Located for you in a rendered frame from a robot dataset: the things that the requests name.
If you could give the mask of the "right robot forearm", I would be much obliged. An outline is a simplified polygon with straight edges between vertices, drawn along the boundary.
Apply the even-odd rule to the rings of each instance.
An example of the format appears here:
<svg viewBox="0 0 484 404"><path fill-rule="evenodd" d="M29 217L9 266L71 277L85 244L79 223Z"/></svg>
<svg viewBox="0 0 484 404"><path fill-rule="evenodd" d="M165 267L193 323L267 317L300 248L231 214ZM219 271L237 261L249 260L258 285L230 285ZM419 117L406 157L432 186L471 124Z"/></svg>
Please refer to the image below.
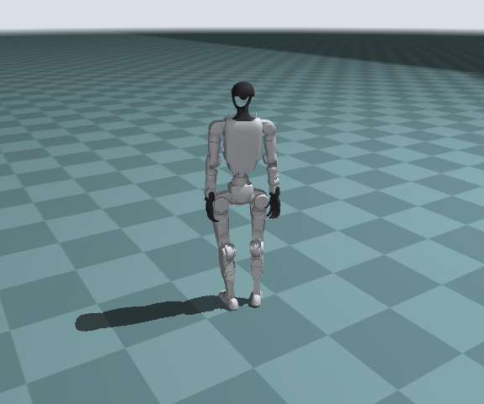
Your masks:
<svg viewBox="0 0 484 404"><path fill-rule="evenodd" d="M276 156L276 154L275 154ZM267 166L267 172L268 172L268 183L269 183L269 192L272 194L275 194L275 189L276 187L279 187L279 175L278 175L278 160L276 156L276 163L274 164L269 164ZM280 190L280 187L279 187Z"/></svg>

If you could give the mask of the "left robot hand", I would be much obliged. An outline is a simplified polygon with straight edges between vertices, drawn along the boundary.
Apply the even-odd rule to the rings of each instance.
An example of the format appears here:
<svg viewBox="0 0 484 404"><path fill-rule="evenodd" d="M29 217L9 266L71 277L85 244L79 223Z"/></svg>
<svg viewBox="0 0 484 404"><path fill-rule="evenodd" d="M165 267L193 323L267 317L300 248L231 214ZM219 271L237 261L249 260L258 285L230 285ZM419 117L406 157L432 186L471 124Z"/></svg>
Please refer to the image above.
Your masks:
<svg viewBox="0 0 484 404"><path fill-rule="evenodd" d="M207 211L207 216L210 218L211 221L219 222L214 218L214 215L213 215L214 210L213 210L213 204L212 203L213 203L213 201L215 201L215 193L209 192L209 198L205 197L205 201L206 201L205 208L206 208L206 211Z"/></svg>

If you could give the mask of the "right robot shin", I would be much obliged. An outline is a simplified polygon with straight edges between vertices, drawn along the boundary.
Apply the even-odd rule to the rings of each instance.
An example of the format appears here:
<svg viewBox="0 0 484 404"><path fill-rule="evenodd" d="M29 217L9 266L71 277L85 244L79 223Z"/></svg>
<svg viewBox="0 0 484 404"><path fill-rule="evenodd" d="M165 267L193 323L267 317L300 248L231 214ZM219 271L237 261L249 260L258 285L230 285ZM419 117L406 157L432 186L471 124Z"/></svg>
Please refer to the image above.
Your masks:
<svg viewBox="0 0 484 404"><path fill-rule="evenodd" d="M260 257L255 257L252 255L252 276L253 276L253 294L256 291L258 295L260 294L260 279L263 274L263 242L260 244Z"/></svg>

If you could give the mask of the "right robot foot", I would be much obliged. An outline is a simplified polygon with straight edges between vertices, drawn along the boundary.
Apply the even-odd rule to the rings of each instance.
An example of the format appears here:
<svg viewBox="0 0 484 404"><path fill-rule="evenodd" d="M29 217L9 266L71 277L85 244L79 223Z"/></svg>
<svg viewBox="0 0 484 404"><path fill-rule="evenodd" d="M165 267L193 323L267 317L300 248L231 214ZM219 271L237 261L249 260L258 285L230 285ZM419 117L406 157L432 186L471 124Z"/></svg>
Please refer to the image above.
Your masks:
<svg viewBox="0 0 484 404"><path fill-rule="evenodd" d="M251 293L251 305L253 306L260 306L261 305L261 299L263 298L263 293L260 290L260 294L258 295L257 291L255 295L253 294L253 291Z"/></svg>

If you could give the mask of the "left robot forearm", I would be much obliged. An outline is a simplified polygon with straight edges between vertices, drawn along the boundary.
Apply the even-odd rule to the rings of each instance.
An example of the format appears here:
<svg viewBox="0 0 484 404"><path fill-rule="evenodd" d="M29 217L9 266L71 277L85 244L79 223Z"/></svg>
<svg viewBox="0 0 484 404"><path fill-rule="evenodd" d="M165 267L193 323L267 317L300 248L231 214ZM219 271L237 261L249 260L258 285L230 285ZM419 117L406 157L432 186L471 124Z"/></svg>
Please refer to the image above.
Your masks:
<svg viewBox="0 0 484 404"><path fill-rule="evenodd" d="M204 192L206 198L209 198L209 192L214 192L216 196L215 188L216 188L217 172L218 172L217 169L210 167L210 159L209 159L209 156L207 156L205 161L206 177L205 177L205 192Z"/></svg>

